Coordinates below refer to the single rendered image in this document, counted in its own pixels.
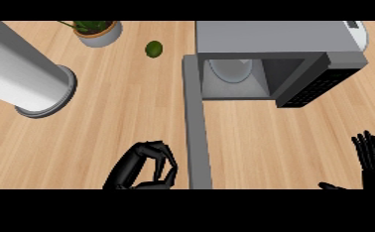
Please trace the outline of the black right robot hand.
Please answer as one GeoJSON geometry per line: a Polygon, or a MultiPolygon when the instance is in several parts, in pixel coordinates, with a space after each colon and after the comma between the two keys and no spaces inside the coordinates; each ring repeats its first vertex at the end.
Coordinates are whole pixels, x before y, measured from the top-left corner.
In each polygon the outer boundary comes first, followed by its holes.
{"type": "Polygon", "coordinates": [[[351,138],[362,168],[362,185],[375,191],[375,136],[367,130],[351,138]]]}

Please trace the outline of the grey microwave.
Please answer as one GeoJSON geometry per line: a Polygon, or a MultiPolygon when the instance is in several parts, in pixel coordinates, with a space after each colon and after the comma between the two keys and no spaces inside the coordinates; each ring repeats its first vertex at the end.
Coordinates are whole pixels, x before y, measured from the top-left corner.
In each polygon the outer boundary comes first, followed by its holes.
{"type": "Polygon", "coordinates": [[[202,98],[272,100],[300,108],[367,64],[365,52],[344,47],[344,21],[199,21],[196,57],[202,98]],[[211,59],[249,59],[241,83],[215,75],[211,59]]]}

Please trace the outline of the grey microwave door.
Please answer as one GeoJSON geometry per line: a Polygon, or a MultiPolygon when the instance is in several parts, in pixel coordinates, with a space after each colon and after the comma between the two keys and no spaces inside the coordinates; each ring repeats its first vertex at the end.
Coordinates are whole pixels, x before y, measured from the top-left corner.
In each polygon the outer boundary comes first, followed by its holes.
{"type": "Polygon", "coordinates": [[[184,94],[189,188],[211,189],[211,165],[207,144],[199,69],[195,55],[186,55],[183,57],[181,76],[184,94]]]}

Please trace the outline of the white cylinder with grey base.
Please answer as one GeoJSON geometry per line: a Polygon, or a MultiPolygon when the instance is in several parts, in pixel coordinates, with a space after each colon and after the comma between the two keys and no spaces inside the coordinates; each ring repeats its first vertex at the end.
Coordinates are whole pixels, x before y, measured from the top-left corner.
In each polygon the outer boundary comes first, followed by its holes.
{"type": "Polygon", "coordinates": [[[0,21],[0,100],[25,117],[44,118],[66,106],[77,87],[71,69],[54,64],[0,21]]]}

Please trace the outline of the green avocado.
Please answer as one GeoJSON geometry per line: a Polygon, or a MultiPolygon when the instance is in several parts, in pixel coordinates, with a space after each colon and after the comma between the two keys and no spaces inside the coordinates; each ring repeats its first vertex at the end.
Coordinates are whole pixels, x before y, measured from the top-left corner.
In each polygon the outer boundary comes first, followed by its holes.
{"type": "Polygon", "coordinates": [[[145,47],[146,55],[150,58],[158,58],[162,54],[162,45],[158,41],[150,41],[145,47]]]}

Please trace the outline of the white rounded appliance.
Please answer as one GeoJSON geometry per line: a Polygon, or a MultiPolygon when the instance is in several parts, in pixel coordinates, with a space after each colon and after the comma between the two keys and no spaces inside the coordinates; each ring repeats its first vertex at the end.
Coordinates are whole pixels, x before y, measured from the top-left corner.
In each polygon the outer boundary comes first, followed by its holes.
{"type": "Polygon", "coordinates": [[[344,21],[344,47],[348,51],[365,52],[367,48],[367,31],[360,21],[344,21]]]}

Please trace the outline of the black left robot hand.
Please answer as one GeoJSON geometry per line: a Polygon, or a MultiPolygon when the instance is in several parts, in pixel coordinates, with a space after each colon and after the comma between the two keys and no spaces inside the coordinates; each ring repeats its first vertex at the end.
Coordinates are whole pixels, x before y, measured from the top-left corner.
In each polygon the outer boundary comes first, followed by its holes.
{"type": "Polygon", "coordinates": [[[177,163],[161,141],[136,143],[121,156],[105,180],[103,189],[170,189],[177,175],[177,163]],[[148,159],[155,160],[152,181],[134,185],[148,159]]]}

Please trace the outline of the potted green plant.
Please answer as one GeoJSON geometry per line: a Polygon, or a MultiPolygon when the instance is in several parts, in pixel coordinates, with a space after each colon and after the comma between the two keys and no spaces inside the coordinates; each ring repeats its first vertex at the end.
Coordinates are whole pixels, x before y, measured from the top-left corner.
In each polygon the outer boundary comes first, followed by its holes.
{"type": "Polygon", "coordinates": [[[62,22],[74,29],[84,45],[90,48],[102,48],[118,39],[122,26],[118,21],[74,21],[71,24],[62,22]]]}

